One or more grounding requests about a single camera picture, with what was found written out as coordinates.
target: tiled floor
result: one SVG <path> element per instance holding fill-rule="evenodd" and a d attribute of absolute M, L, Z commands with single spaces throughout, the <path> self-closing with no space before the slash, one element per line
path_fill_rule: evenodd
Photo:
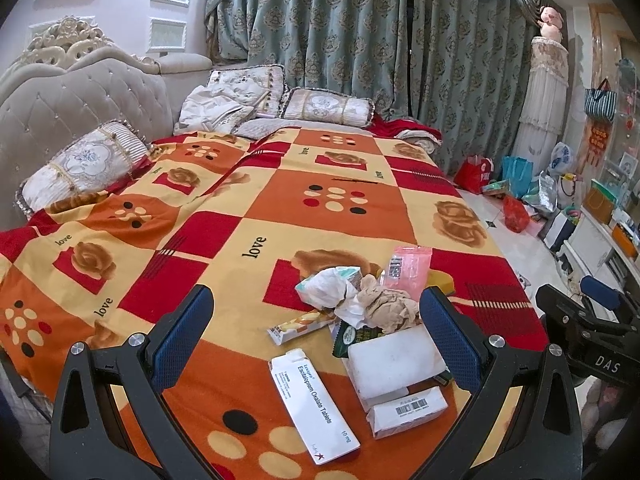
<path fill-rule="evenodd" d="M 542 241 L 526 231 L 520 234 L 514 233 L 504 225 L 501 200 L 474 195 L 463 190 L 459 192 L 467 205 L 487 223 L 487 232 L 493 237 L 511 268 L 531 283 L 526 288 L 526 293 L 534 306 L 536 306 L 536 291 L 547 283 L 568 294 L 568 289 L 556 271 L 556 260 Z M 536 311 L 539 316 L 542 315 L 542 311 L 537 307 Z M 593 378 L 576 389 L 580 407 L 586 402 L 591 383 Z"/>

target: striped bag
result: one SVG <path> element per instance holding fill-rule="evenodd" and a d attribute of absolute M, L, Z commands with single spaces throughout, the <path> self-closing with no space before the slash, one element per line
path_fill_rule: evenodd
<path fill-rule="evenodd" d="M 611 90 L 608 79 L 604 79 L 598 88 L 587 88 L 584 91 L 584 113 L 596 121 L 613 122 L 616 93 Z"/>

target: barcode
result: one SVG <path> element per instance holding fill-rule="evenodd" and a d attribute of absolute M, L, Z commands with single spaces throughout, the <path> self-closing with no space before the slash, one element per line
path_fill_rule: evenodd
<path fill-rule="evenodd" d="M 399 256 L 394 256 L 391 258 L 389 262 L 389 277 L 395 278 L 396 280 L 400 277 L 400 272 L 402 269 L 402 258 Z"/>
<path fill-rule="evenodd" d="M 398 413 L 398 415 L 402 415 L 403 413 L 409 413 L 409 412 L 412 412 L 413 410 L 414 409 L 410 405 L 398 406 L 396 408 L 396 413 Z"/>
<path fill-rule="evenodd" d="M 427 405 L 427 401 L 424 399 L 418 399 L 411 404 L 406 404 L 404 406 L 398 406 L 396 408 L 396 413 L 398 415 L 403 415 L 405 413 L 412 412 L 413 410 L 418 410 L 419 408 L 424 408 Z"/>

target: crumpled brown paper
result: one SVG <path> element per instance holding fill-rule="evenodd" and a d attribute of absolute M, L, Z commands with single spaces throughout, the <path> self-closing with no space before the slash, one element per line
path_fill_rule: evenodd
<path fill-rule="evenodd" d="M 360 288 L 357 298 L 366 306 L 367 326 L 380 327 L 385 334 L 415 326 L 418 303 L 407 292 L 385 288 L 370 274 L 364 276 Z"/>

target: green damask curtain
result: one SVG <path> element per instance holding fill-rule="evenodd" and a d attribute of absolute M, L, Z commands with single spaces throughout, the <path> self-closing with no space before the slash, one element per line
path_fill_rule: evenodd
<path fill-rule="evenodd" d="M 408 113 L 406 0 L 208 0 L 212 54 L 281 63 L 291 86 L 372 98 Z"/>
<path fill-rule="evenodd" d="M 467 155 L 510 152 L 536 32 L 516 0 L 414 0 L 413 115 L 442 131 L 445 173 Z"/>

